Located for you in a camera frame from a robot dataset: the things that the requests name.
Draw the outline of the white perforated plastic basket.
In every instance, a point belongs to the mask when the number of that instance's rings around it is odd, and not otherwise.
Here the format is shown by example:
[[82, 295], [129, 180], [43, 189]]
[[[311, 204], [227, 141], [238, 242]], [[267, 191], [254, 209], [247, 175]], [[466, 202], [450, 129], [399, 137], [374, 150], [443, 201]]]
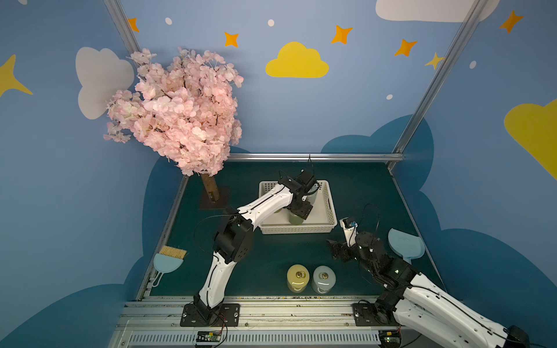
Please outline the white perforated plastic basket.
[[329, 182], [318, 181], [320, 185], [316, 202], [308, 218], [301, 225], [290, 224], [286, 208], [275, 211], [261, 223], [262, 234], [313, 234], [330, 233], [337, 225], [337, 216], [334, 209]]

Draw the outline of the blue canister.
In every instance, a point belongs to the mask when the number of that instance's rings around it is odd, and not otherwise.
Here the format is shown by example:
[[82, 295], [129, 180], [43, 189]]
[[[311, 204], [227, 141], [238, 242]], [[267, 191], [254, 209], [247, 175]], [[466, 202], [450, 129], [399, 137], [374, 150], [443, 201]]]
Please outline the blue canister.
[[311, 286], [317, 294], [327, 294], [335, 286], [336, 281], [335, 272], [326, 265], [320, 265], [313, 272]]

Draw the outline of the yellow canister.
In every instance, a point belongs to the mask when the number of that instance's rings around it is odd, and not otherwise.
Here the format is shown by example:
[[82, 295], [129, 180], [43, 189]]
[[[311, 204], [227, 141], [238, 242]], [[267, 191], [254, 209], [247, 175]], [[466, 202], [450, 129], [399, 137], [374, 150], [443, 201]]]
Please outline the yellow canister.
[[290, 291], [300, 293], [310, 282], [310, 273], [304, 265], [292, 265], [287, 271], [287, 286]]

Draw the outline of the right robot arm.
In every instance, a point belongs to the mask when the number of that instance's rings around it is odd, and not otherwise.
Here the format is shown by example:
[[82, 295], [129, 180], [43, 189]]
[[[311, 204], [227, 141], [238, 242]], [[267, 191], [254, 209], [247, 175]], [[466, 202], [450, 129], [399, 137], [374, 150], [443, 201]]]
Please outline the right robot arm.
[[530, 347], [517, 326], [496, 323], [443, 291], [368, 232], [350, 233], [346, 242], [327, 242], [335, 260], [354, 260], [383, 286], [371, 314], [379, 323], [396, 322], [442, 347]]

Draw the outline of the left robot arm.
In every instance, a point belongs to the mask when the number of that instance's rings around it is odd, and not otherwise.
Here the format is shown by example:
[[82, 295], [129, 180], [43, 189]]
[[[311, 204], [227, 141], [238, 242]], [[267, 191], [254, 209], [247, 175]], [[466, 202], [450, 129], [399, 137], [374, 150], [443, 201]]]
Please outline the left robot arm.
[[265, 219], [287, 209], [305, 220], [313, 206], [304, 197], [317, 184], [312, 170], [302, 170], [295, 177], [279, 178], [271, 191], [237, 209], [226, 209], [213, 242], [213, 259], [206, 281], [194, 295], [193, 306], [202, 320], [212, 323], [220, 312], [226, 286], [238, 262], [252, 248], [254, 232]]

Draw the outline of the light blue dustpan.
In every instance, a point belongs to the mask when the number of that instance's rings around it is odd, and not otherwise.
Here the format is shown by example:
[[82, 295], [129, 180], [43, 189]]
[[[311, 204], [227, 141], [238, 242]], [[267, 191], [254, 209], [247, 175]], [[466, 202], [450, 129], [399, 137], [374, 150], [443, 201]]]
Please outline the light blue dustpan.
[[418, 236], [410, 235], [397, 229], [390, 229], [387, 240], [390, 249], [408, 264], [422, 258], [426, 252], [425, 244]]

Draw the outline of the pink cherry blossom tree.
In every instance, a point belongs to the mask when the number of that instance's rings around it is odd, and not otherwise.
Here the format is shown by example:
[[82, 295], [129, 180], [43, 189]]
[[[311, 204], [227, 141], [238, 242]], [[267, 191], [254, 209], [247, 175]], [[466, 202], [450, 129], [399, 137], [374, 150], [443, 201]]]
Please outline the pink cherry blossom tree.
[[108, 103], [104, 139], [136, 139], [175, 162], [183, 175], [201, 176], [210, 201], [220, 199], [215, 176], [242, 137], [235, 88], [244, 78], [216, 52], [179, 49], [164, 68], [149, 49], [131, 54], [138, 83]]

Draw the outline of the blue hand brush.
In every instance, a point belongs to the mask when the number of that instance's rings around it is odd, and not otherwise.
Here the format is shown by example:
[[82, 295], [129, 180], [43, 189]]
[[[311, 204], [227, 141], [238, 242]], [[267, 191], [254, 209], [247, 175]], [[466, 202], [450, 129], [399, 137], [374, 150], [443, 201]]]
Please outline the blue hand brush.
[[181, 267], [187, 251], [172, 246], [162, 246], [153, 259], [155, 278], [152, 287], [158, 287], [160, 280], [167, 273], [172, 273]]

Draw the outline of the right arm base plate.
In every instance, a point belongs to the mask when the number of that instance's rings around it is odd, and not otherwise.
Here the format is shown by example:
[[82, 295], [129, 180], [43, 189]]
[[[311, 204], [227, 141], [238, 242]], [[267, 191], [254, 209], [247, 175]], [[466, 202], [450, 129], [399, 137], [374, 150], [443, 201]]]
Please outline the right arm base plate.
[[356, 326], [399, 326], [399, 323], [395, 320], [392, 311], [388, 311], [375, 303], [353, 303], [352, 314]]

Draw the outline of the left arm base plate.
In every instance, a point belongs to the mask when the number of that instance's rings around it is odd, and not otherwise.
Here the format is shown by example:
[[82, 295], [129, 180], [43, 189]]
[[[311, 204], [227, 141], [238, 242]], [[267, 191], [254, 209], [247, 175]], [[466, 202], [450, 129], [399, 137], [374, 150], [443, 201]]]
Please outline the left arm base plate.
[[223, 303], [212, 310], [208, 310], [200, 303], [196, 306], [189, 303], [184, 306], [179, 325], [181, 327], [210, 327], [224, 324], [228, 327], [239, 325], [241, 305], [236, 303]]

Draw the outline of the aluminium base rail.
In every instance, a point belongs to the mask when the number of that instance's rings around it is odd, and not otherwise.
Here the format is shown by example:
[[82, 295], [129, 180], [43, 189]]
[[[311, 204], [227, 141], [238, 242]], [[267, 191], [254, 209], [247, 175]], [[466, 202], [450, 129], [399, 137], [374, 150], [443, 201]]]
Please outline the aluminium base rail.
[[406, 326], [356, 326], [352, 304], [376, 297], [226, 297], [241, 305], [239, 325], [181, 327], [189, 297], [129, 302], [110, 340], [112, 347], [277, 347], [396, 344]]

